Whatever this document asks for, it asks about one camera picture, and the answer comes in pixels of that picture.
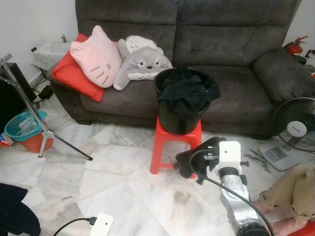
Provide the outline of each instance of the white wall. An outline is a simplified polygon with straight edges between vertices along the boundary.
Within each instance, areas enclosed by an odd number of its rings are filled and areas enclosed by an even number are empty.
[[[0,57],[11,53],[28,81],[40,74],[29,64],[31,48],[78,33],[74,0],[0,0],[0,7]]]
[[[39,75],[38,68],[29,64],[31,48],[62,34],[69,41],[77,35],[74,0],[0,0],[0,7],[0,57],[11,53],[10,61],[19,65],[28,81]],[[314,12],[315,0],[302,0],[284,41],[285,45],[308,35],[301,45],[303,56],[315,49]]]
[[[294,42],[297,37],[308,35],[301,43],[303,52],[301,56],[305,56],[306,52],[315,49],[315,0],[302,0],[301,4],[294,16],[291,26],[286,34],[283,45]]]

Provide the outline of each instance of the fire extinguisher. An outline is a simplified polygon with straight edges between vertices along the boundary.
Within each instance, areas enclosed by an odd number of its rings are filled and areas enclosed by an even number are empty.
[[[298,54],[300,55],[303,51],[303,48],[300,46],[300,43],[305,43],[305,42],[302,42],[301,40],[304,39],[304,38],[307,38],[308,36],[303,36],[303,37],[297,37],[297,39],[295,40],[295,42],[291,42],[291,43],[288,43],[284,46],[284,48],[291,54],[291,55],[294,55],[294,54]]]

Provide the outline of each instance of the sofa backrest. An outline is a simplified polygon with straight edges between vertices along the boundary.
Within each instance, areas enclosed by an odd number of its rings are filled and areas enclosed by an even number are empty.
[[[76,0],[79,33],[90,36],[100,25],[112,41],[140,35],[153,40],[172,60],[176,0]]]
[[[299,0],[179,0],[174,65],[250,66],[283,44]]]

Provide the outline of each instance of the tripod stand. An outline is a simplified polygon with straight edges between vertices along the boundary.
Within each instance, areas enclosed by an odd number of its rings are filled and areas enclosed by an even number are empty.
[[[71,145],[70,143],[68,143],[66,140],[60,138],[57,134],[55,134],[52,130],[49,130],[47,125],[45,124],[45,122],[41,119],[41,117],[39,116],[37,110],[33,107],[31,101],[29,100],[29,98],[27,97],[27,95],[25,94],[25,92],[23,91],[23,89],[21,88],[19,82],[16,80],[15,76],[13,75],[12,71],[9,69],[9,67],[7,66],[6,62],[12,57],[11,54],[7,54],[5,55],[3,58],[0,59],[0,67],[4,68],[4,73],[7,76],[7,79],[0,76],[0,80],[6,82],[9,85],[12,85],[15,87],[17,93],[19,94],[19,96],[21,97],[21,99],[24,101],[24,103],[26,104],[27,108],[31,111],[31,113],[33,114],[33,117],[36,119],[36,121],[38,122],[38,124],[41,126],[42,128],[42,135],[43,135],[43,141],[41,144],[41,148],[39,151],[39,155],[38,157],[42,157],[43,156],[43,152],[46,146],[46,142],[48,138],[56,138],[58,140],[60,140],[61,142],[63,142],[64,144],[68,145],[69,147],[71,147],[72,149],[76,150],[78,153],[82,154],[83,156],[85,156],[85,158],[89,161],[92,161],[93,158],[91,158],[90,156],[88,156],[87,154],[85,154],[84,152],[82,152],[81,150],[77,149],[75,146]]]

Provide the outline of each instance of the dark clothing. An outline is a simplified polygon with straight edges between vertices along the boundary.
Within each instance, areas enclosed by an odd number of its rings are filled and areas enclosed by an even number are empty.
[[[27,189],[0,183],[0,236],[6,236],[8,232],[39,236],[38,218],[21,202],[27,192]]]
[[[179,174],[182,177],[189,178],[192,174],[192,169],[189,165],[189,161],[192,155],[200,150],[208,150],[197,153],[191,160],[191,166],[200,174],[207,176],[207,166],[209,166],[210,171],[219,163],[219,160],[205,160],[204,155],[208,155],[211,152],[213,155],[219,154],[219,142],[226,141],[225,138],[213,137],[208,139],[207,141],[200,144],[198,147],[181,152],[176,155],[177,162],[174,164],[175,169],[179,169]],[[198,180],[196,181],[199,184],[202,184],[203,178],[198,176]]]
[[[206,110],[211,101],[220,97],[220,89],[213,78],[201,78],[185,66],[172,70],[163,83],[158,101],[166,101],[169,111],[189,121],[192,116]]]

